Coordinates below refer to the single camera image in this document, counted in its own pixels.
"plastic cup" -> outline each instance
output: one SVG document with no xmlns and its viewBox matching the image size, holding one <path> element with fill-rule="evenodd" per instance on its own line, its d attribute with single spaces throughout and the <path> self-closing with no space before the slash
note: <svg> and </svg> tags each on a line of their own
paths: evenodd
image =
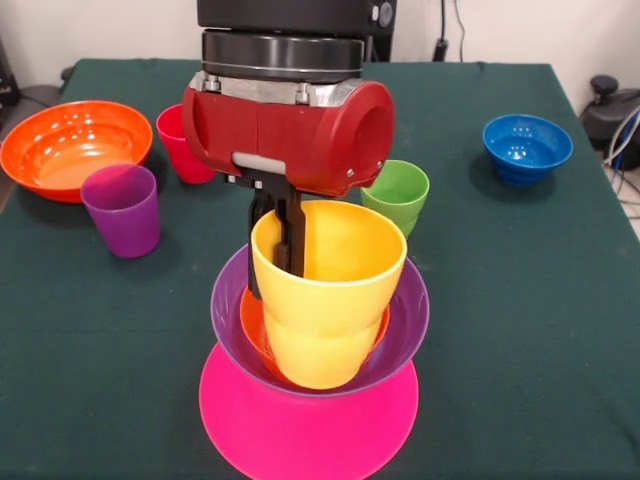
<svg viewBox="0 0 640 480">
<path fill-rule="evenodd" d="M 403 160 L 387 160 L 373 185 L 361 189 L 362 204 L 391 219 L 408 238 L 427 200 L 429 186 L 429 177 L 420 167 Z"/>
<path fill-rule="evenodd" d="M 304 278 L 273 263 L 281 238 L 273 211 L 251 232 L 271 350 L 296 385 L 328 389 L 351 380 L 367 358 L 407 255 L 400 229 L 373 210 L 330 200 L 302 202 Z"/>
<path fill-rule="evenodd" d="M 164 148 L 169 153 L 169 160 L 180 180 L 185 183 L 206 183 L 216 175 L 196 157 L 184 135 L 182 127 L 182 105 L 174 105 L 163 111 L 156 119 L 156 128 Z"/>
<path fill-rule="evenodd" d="M 141 257 L 158 245 L 158 191 L 146 168 L 122 164 L 98 170 L 85 180 L 80 196 L 114 255 Z"/>
</svg>

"stacked yellow cups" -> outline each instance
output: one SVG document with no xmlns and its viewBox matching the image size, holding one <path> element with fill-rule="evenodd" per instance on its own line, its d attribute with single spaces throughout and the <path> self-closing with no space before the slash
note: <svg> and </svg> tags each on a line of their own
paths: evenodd
<svg viewBox="0 0 640 480">
<path fill-rule="evenodd" d="M 407 243 L 391 220 L 359 205 L 313 200 L 302 209 L 304 278 L 273 263 L 281 238 L 273 211 L 251 232 L 252 255 L 278 368 L 297 385 L 324 390 L 347 383 L 367 358 Z"/>
</svg>

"blue bowl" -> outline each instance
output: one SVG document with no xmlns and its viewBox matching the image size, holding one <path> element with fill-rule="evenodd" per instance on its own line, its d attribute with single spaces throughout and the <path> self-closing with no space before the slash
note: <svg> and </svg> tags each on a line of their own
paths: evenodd
<svg viewBox="0 0 640 480">
<path fill-rule="evenodd" d="M 496 175 L 518 187 L 539 182 L 573 153 L 567 132 L 532 115 L 494 118 L 484 127 L 482 140 Z"/>
</svg>

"small orange bowl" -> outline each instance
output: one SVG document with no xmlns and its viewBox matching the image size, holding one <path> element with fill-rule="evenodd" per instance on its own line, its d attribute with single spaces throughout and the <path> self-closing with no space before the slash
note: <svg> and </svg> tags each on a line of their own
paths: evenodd
<svg viewBox="0 0 640 480">
<path fill-rule="evenodd" d="M 389 320 L 391 318 L 391 309 L 389 305 L 384 309 L 382 314 L 382 322 L 380 322 L 380 330 L 378 330 L 378 335 L 376 336 L 376 340 L 371 347 L 371 351 L 369 355 L 378 348 L 384 334 L 387 332 L 387 328 L 389 327 Z M 267 369 L 275 375 L 280 381 L 291 384 L 292 382 L 288 380 L 278 368 L 276 364 L 276 359 L 273 356 L 273 352 L 269 347 L 269 339 L 267 338 L 267 331 L 264 328 L 264 316 L 262 314 L 262 302 L 258 300 L 253 294 L 249 291 L 248 288 L 245 288 L 244 292 L 242 292 L 242 298 L 240 299 L 240 323 L 242 324 L 242 331 L 244 332 L 244 336 L 249 340 L 251 346 L 258 352 L 262 363 L 267 367 Z"/>
<path fill-rule="evenodd" d="M 0 165 L 17 184 L 50 200 L 82 203 L 80 187 L 103 167 L 144 162 L 153 130 L 131 107 L 65 103 L 19 123 L 2 142 Z"/>
</svg>

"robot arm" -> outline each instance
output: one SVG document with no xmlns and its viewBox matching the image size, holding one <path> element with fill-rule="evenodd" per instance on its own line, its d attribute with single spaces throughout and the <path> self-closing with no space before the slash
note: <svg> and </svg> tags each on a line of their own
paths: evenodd
<svg viewBox="0 0 640 480">
<path fill-rule="evenodd" d="M 253 188 L 249 227 L 275 209 L 276 264 L 304 273 L 301 193 L 369 186 L 391 148 L 387 89 L 360 79 L 383 0 L 199 0 L 202 70 L 185 90 L 187 141 L 226 181 Z M 250 288 L 259 297 L 250 265 Z"/>
</svg>

